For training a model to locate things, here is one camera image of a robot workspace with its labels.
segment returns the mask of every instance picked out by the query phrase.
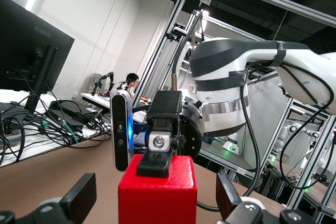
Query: black monitor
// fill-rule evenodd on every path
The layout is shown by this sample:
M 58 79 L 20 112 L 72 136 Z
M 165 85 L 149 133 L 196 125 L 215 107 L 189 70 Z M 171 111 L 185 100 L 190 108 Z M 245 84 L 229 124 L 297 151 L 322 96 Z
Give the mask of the black monitor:
M 73 43 L 15 2 L 0 0 L 0 89 L 30 91 L 30 86 L 38 96 L 53 89 Z M 37 102 L 31 96 L 25 108 L 33 112 Z

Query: man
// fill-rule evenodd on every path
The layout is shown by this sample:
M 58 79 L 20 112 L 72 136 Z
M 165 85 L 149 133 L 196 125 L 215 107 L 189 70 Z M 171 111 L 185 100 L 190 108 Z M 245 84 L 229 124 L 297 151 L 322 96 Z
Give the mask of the man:
M 126 76 L 126 83 L 127 83 L 127 91 L 131 95 L 131 98 L 134 97 L 134 92 L 131 90 L 131 88 L 136 88 L 139 82 L 139 76 L 136 73 L 129 73 Z

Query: ceiling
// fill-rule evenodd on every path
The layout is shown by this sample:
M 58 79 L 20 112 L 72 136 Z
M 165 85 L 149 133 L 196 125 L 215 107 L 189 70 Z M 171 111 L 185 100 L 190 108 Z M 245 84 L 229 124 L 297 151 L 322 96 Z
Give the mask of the ceiling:
M 336 0 L 293 0 L 336 16 Z M 199 10 L 200 0 L 186 0 L 182 10 Z M 260 0 L 211 0 L 210 16 L 265 40 L 301 42 L 318 54 L 336 52 L 336 28 L 309 20 Z

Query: black strap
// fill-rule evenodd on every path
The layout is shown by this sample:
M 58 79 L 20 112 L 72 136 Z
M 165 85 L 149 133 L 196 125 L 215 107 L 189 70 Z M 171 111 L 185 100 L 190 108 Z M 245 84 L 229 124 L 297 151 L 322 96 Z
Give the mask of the black strap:
M 231 89 L 241 87 L 245 85 L 246 71 L 229 72 L 229 77 L 197 81 L 195 80 L 195 86 L 197 91 L 217 91 L 224 89 Z
M 274 56 L 273 61 L 269 65 L 269 67 L 279 67 L 286 56 L 286 42 L 275 40 L 274 42 L 278 44 L 278 53 Z

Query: red block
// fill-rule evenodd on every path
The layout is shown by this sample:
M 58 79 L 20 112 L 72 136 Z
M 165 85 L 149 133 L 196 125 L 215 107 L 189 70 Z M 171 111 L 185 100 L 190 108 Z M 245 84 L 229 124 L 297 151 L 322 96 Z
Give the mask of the red block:
M 136 175 L 135 155 L 118 187 L 119 224 L 195 224 L 197 185 L 193 160 L 173 156 L 168 178 Z

